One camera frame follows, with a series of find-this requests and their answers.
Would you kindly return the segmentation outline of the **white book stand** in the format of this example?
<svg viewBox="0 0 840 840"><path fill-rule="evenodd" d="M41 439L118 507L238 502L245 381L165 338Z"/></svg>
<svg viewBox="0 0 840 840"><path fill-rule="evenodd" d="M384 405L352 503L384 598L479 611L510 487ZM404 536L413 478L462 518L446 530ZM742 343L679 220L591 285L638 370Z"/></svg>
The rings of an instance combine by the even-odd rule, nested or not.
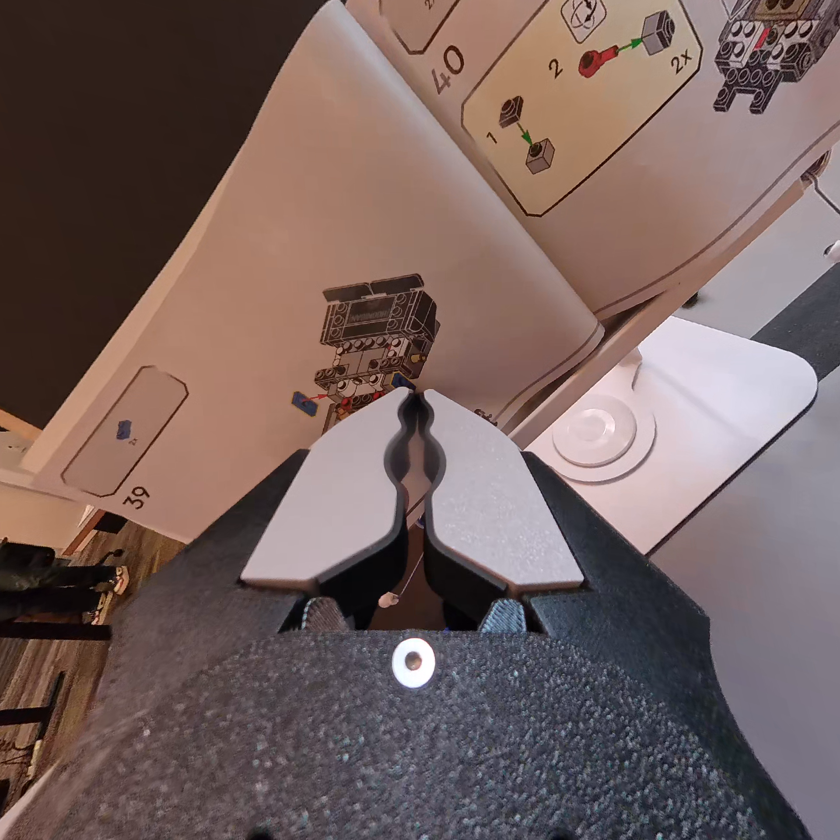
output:
<svg viewBox="0 0 840 840"><path fill-rule="evenodd" d="M651 553L813 403L816 363L753 335L838 267L838 157L825 154L749 233L607 342L628 355L562 385L577 401L526 452Z"/></svg>

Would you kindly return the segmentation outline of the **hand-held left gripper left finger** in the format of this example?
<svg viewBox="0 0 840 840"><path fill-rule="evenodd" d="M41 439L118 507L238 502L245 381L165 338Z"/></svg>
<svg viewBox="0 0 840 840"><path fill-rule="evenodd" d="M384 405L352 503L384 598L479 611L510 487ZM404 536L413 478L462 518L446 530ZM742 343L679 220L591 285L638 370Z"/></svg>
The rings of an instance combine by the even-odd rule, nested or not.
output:
<svg viewBox="0 0 840 840"><path fill-rule="evenodd" d="M311 446L248 558L243 583L313 589L398 536L414 396L398 387Z"/></svg>

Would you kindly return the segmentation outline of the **open instruction booklet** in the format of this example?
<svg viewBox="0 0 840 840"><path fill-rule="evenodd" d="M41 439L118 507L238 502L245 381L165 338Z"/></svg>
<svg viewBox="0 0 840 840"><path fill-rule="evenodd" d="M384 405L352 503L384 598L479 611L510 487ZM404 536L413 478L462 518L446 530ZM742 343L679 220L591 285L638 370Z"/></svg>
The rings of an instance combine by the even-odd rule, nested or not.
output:
<svg viewBox="0 0 840 840"><path fill-rule="evenodd" d="M31 487L189 542L404 386L529 444L838 113L838 2L323 3Z"/></svg>

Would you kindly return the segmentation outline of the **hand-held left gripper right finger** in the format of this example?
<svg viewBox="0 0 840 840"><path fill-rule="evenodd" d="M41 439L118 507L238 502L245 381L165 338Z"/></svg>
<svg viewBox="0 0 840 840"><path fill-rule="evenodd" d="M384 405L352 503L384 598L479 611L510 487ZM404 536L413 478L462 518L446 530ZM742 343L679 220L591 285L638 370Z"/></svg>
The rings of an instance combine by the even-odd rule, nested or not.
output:
<svg viewBox="0 0 840 840"><path fill-rule="evenodd" d="M427 572L466 572L445 600L467 600L482 584L495 592L577 589L584 582L520 447L492 422L426 390L422 438Z"/></svg>

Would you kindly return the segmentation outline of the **black panel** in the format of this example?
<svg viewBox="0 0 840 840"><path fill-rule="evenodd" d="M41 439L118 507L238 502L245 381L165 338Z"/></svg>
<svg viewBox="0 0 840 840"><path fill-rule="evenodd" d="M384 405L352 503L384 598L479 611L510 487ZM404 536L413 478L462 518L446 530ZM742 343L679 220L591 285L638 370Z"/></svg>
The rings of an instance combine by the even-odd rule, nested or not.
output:
<svg viewBox="0 0 840 840"><path fill-rule="evenodd" d="M321 5L1 3L2 410L39 429L56 414Z"/></svg>

